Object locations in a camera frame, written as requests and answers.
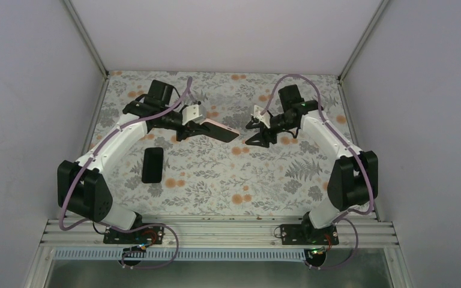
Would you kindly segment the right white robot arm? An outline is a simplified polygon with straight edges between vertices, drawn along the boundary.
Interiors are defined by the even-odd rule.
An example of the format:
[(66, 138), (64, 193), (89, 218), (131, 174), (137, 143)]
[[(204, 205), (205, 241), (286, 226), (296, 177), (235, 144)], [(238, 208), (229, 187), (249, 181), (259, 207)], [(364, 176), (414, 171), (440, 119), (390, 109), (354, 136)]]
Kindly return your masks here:
[(360, 214), (358, 206), (368, 205), (363, 213), (371, 213), (378, 195), (378, 157), (345, 138), (321, 103), (303, 99), (297, 85), (280, 89), (279, 97), (283, 111), (276, 116), (258, 105), (250, 108), (251, 120), (246, 127), (259, 131), (246, 144), (268, 148), (277, 142), (279, 133), (296, 129), (312, 138), (333, 162), (327, 198), (303, 217), (302, 239), (316, 244), (324, 237), (324, 228), (350, 212)]

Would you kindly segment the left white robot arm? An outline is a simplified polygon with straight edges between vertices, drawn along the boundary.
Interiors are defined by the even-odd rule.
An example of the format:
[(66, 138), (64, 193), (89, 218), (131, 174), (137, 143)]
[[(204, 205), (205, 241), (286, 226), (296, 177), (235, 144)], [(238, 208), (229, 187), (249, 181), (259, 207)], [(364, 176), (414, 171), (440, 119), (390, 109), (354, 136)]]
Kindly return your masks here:
[(57, 170), (57, 197), (61, 208), (58, 226), (68, 231), (81, 224), (66, 226), (67, 212), (73, 212), (83, 219), (109, 226), (129, 243), (140, 240), (143, 226), (140, 215), (113, 200), (105, 177), (120, 159), (141, 138), (153, 128), (161, 128), (184, 134), (194, 128), (203, 129), (202, 119), (197, 114), (200, 102), (192, 99), (193, 105), (181, 111), (176, 108), (186, 97), (192, 97), (193, 78), (188, 77), (185, 90), (172, 103), (170, 97), (175, 87), (154, 80), (146, 94), (138, 96), (123, 109), (113, 128), (88, 152), (76, 161), (63, 161)]

